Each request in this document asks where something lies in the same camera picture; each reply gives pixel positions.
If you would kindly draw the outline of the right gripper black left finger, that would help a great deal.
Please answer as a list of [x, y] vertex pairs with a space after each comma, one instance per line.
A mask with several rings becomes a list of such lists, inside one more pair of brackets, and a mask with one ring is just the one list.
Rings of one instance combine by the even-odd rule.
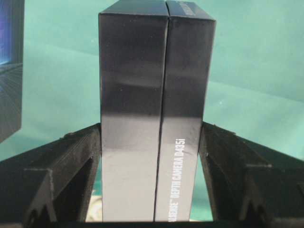
[[0, 163], [0, 225], [48, 228], [84, 222], [101, 155], [94, 124]]

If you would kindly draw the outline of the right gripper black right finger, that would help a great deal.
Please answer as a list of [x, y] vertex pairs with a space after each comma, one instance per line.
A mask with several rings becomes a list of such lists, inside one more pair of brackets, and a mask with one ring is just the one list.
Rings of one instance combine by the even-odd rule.
[[215, 221], [261, 228], [304, 225], [304, 162], [204, 123], [199, 155]]

